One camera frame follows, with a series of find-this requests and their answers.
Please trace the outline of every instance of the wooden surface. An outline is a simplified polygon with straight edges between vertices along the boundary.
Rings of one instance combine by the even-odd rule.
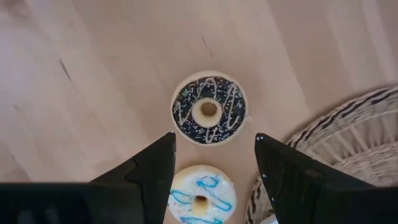
[[[0,0],[0,180],[87,181],[167,131],[200,70],[233,76],[251,122],[233,141],[177,136],[177,171],[234,181],[242,223],[254,135],[285,139],[358,93],[398,81],[396,0]],[[165,223],[177,223],[167,212]]]

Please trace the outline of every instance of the white frosting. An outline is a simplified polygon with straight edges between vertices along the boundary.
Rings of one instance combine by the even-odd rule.
[[[208,207],[198,205],[196,196],[206,197]],[[169,209],[182,223],[221,224],[234,212],[233,183],[222,171],[210,166],[193,166],[180,171],[173,180]]]

